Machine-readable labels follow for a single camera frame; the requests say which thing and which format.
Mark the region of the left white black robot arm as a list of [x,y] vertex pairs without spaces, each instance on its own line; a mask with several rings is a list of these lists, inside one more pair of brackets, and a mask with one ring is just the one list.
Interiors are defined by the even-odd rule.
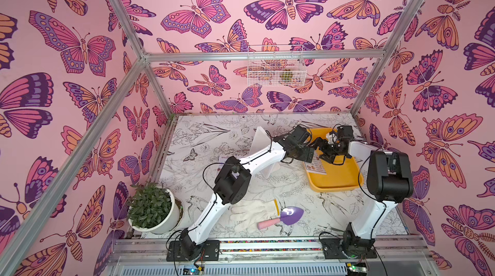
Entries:
[[201,252],[210,232],[227,209],[246,195],[251,178],[287,157],[311,163],[314,149],[309,146],[311,133],[297,125],[291,132],[275,138],[259,151],[244,158],[229,157],[211,187],[213,194],[205,210],[190,227],[180,234],[180,249],[185,257],[195,258]]

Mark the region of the special menu paper sheet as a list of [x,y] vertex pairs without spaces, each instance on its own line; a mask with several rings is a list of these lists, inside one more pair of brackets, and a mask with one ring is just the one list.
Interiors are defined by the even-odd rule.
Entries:
[[229,158],[234,158],[236,162],[238,162],[239,158],[236,155],[220,155],[218,158],[219,163],[227,163]]

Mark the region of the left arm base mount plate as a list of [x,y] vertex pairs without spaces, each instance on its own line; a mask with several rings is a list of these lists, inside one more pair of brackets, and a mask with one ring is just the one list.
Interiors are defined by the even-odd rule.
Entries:
[[220,255],[220,241],[207,240],[201,245],[194,242],[172,241],[168,247],[166,261],[218,261]]

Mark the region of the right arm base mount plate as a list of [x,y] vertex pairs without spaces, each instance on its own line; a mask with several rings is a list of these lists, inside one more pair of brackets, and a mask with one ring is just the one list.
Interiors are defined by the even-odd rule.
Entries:
[[341,240],[337,238],[323,238],[320,240],[325,259],[377,259],[378,255],[371,248],[349,246],[343,249]]

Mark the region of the clear acrylic menu holder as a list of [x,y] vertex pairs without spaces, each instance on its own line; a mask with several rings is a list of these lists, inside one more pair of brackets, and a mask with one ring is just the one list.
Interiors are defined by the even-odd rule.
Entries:
[[268,179],[270,175],[281,169],[281,164],[279,161],[272,161],[269,165],[262,162],[262,160],[269,156],[268,148],[271,146],[271,143],[271,136],[264,128],[258,126],[250,148],[250,154],[254,154],[257,159],[253,160],[250,165],[253,163],[262,165],[261,169],[257,169],[257,174],[261,175],[264,179]]

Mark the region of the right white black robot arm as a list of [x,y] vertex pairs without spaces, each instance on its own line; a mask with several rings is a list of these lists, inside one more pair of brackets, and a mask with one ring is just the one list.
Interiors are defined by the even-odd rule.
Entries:
[[339,165],[336,161],[339,156],[344,160],[353,157],[362,160],[361,169],[367,172],[365,195],[368,200],[354,221],[348,224],[340,247],[348,258],[366,254],[374,247],[378,227],[388,213],[413,195],[408,155],[359,141],[348,125],[338,126],[325,138],[312,139],[309,146],[322,152],[320,158],[330,165]]

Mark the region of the dim sum menu sheet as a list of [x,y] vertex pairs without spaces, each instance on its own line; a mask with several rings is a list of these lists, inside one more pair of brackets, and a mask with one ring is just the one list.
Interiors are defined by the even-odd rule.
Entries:
[[304,164],[307,173],[326,175],[326,169],[318,156],[314,156],[311,163]]

